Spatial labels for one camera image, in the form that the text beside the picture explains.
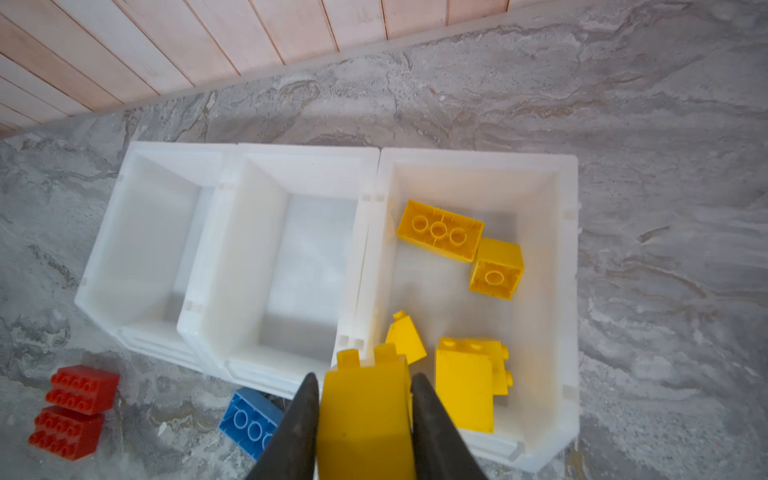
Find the wood panel wall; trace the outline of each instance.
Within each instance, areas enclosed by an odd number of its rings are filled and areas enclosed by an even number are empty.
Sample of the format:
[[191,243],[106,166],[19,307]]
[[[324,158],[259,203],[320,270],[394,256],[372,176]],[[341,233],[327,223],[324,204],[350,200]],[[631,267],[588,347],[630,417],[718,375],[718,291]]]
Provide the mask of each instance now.
[[509,0],[0,0],[0,135],[505,12]]

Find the yellow toy block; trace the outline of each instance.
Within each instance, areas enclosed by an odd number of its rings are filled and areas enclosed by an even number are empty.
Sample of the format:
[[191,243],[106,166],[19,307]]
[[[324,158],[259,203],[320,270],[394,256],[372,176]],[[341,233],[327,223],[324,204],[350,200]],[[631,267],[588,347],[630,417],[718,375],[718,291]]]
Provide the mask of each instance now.
[[400,311],[392,316],[395,322],[389,326],[385,343],[394,343],[398,355],[405,355],[408,364],[427,356],[424,344],[419,338],[419,332],[413,325],[413,320],[405,312]]
[[484,226],[481,221],[408,200],[397,236],[452,260],[472,262]]
[[344,350],[326,373],[317,426],[321,480],[416,478],[406,358],[391,343],[373,355],[361,366],[357,350]]
[[457,429],[493,433],[491,357],[443,349],[444,340],[435,352],[437,396]]
[[481,353],[491,357],[493,366],[493,394],[508,395],[512,386],[512,373],[504,361],[509,360],[509,349],[498,340],[484,339],[441,339],[440,348],[465,353]]
[[523,271],[525,268],[519,245],[483,238],[472,266],[469,289],[510,300],[518,288]]

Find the toy block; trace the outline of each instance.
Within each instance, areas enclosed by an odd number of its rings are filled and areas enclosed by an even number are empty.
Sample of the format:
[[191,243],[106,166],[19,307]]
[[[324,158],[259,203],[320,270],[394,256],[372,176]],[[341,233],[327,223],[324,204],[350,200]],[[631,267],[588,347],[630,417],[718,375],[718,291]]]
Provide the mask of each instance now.
[[511,300],[523,276],[520,246],[490,238],[480,240],[469,289],[503,300]]
[[357,350],[336,355],[326,373],[317,426],[321,480],[416,478],[403,355],[385,343],[361,365]]
[[272,402],[256,390],[243,387],[232,395],[219,430],[258,460],[282,420],[283,412]]
[[451,349],[440,339],[435,352],[435,391],[457,429],[493,433],[491,357]]
[[106,412],[112,408],[119,380],[117,373],[84,365],[68,366],[51,377],[52,389],[45,401],[83,415]]
[[44,408],[35,419],[29,445],[67,460],[77,460],[96,451],[104,416],[83,415],[60,406]]
[[426,357],[427,351],[424,350],[424,344],[411,317],[402,311],[392,317],[395,322],[389,326],[384,342],[394,343],[398,355],[405,355],[409,365]]
[[400,240],[459,262],[475,259],[484,223],[408,200],[397,236]]
[[491,357],[493,365],[493,394],[508,395],[512,386],[512,373],[505,368],[504,361],[509,360],[509,349],[493,339],[447,339],[440,342],[441,349],[465,353],[481,353]]

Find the small square yellow block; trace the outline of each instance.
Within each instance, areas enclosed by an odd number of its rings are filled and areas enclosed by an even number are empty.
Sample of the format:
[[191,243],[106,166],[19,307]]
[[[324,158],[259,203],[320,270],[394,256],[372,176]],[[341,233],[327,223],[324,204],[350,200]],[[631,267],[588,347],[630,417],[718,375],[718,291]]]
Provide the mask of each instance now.
[[440,342],[440,348],[490,356],[493,365],[493,394],[509,394],[509,387],[512,386],[512,373],[508,372],[504,365],[504,361],[509,360],[509,349],[506,345],[493,339],[443,338]]
[[457,429],[493,433],[491,357],[440,347],[435,352],[435,391]]
[[322,480],[415,479],[406,358],[393,344],[373,350],[360,365],[357,350],[336,356],[326,374],[317,426],[317,470]]
[[408,200],[397,236],[400,240],[451,260],[472,262],[485,223]]
[[523,276],[520,246],[490,238],[480,239],[469,289],[504,300],[511,300]]
[[389,326],[385,343],[394,343],[398,355],[405,355],[408,364],[427,356],[424,344],[416,332],[413,320],[405,312],[400,311],[392,316],[395,322]]

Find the gray marble surface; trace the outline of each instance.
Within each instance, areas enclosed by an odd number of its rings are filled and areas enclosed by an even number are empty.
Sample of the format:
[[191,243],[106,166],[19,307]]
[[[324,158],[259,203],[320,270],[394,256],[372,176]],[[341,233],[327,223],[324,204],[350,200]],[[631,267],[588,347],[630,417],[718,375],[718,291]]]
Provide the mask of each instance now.
[[[0,142],[4,478],[238,478],[234,385],[73,304],[132,140],[576,154],[581,436],[539,474],[768,476],[768,5],[574,8]],[[59,366],[122,375],[97,453],[26,439]]]

